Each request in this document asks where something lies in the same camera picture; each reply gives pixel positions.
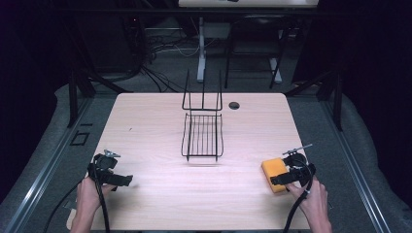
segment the finger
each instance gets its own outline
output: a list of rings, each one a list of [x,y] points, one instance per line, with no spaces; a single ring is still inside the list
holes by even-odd
[[[79,183],[79,184],[78,184],[77,195],[80,196],[81,193],[82,193],[82,184]]]
[[[103,194],[107,194],[115,187],[116,186],[112,185],[112,184],[104,184],[104,185],[102,185],[102,192],[103,192]]]
[[[296,187],[293,183],[285,184],[285,187],[286,187],[289,191],[291,191],[291,192],[297,192],[297,191],[299,191],[299,188]]]

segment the metal clip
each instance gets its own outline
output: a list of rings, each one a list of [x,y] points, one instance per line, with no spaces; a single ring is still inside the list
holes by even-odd
[[[287,152],[282,153],[282,155],[295,153],[295,152],[297,152],[298,150],[305,149],[305,148],[309,148],[309,147],[312,147],[312,146],[313,146],[313,144],[309,144],[309,145],[306,145],[306,146],[301,147],[301,148],[297,148],[297,149],[293,149],[293,150],[288,150]]]
[[[104,155],[105,155],[106,157],[120,157],[119,154],[116,154],[116,153],[111,152],[111,151],[106,150],[106,149],[104,149]]]

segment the wrist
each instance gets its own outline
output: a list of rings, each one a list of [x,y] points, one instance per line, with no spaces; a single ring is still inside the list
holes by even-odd
[[[70,232],[89,232],[93,224],[94,212],[77,210],[76,215],[72,221],[72,228]]]
[[[309,227],[313,233],[332,232],[332,225],[328,217],[308,217]]]

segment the black round hole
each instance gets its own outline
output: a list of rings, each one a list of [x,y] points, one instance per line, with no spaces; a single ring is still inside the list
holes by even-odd
[[[237,102],[230,102],[230,103],[229,103],[229,108],[230,108],[231,110],[237,110],[237,109],[240,108],[240,105],[239,105],[239,103],[237,103]]]

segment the dish rack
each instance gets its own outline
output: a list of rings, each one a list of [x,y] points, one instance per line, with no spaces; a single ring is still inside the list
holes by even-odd
[[[201,93],[188,90],[188,71],[182,103],[182,109],[187,111],[182,156],[188,161],[191,157],[215,157],[218,161],[223,155],[223,120],[218,114],[223,108],[221,75],[216,93],[205,93],[205,84],[203,80]]]

